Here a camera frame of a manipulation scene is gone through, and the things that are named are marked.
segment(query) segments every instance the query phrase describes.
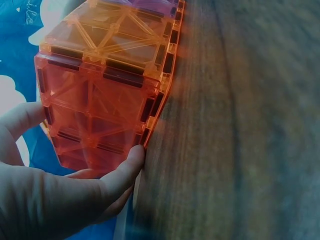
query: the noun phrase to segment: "hand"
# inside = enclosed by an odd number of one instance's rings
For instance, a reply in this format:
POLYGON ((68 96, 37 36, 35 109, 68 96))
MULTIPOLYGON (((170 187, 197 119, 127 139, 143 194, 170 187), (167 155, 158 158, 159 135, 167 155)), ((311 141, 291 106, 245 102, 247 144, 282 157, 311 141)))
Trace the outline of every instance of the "hand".
POLYGON ((115 216, 144 164, 144 149, 135 146, 101 179, 83 179, 94 178, 90 169, 66 177, 25 167, 16 140, 44 119, 39 102, 21 104, 0 118, 0 239, 64 239, 115 216))

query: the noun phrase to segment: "wooden table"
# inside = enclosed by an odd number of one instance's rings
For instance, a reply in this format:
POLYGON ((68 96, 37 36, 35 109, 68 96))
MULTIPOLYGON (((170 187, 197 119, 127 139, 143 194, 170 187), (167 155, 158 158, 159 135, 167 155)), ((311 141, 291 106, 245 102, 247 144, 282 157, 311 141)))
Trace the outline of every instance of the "wooden table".
POLYGON ((132 239, 320 239, 320 3, 190 0, 132 239))

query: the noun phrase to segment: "plastic toy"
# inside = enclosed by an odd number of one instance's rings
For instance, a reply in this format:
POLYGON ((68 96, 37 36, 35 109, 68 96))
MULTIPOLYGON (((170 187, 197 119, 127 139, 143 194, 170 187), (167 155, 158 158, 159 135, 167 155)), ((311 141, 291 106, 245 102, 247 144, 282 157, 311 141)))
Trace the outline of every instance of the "plastic toy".
POLYGON ((168 1, 151 2, 150 10, 88 0, 39 45, 36 76, 62 166, 108 173, 132 146, 147 146, 172 84, 185 7, 171 3, 167 14, 155 10, 168 1))

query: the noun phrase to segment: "blue fabric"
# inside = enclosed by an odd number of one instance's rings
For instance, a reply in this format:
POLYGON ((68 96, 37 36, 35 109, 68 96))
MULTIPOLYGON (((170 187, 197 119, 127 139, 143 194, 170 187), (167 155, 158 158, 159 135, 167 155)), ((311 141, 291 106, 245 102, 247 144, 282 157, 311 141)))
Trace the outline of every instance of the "blue fabric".
MULTIPOLYGON (((41 0, 1 0, 0 3, 0 75, 14 79, 16 90, 28 102, 36 100, 34 56, 38 47, 28 37, 42 27, 41 0)), ((40 127, 23 135, 30 154, 30 166, 56 175, 72 173, 59 165, 51 142, 40 127)), ((116 219, 85 228, 70 240, 111 240, 116 219)))

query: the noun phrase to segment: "wooden surface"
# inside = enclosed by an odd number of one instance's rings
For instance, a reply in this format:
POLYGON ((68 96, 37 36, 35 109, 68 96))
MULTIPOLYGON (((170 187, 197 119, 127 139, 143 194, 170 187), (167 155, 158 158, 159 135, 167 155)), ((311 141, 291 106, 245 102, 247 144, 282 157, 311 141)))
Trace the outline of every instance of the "wooden surface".
POLYGON ((320 239, 320 1, 189 0, 132 238, 320 239))

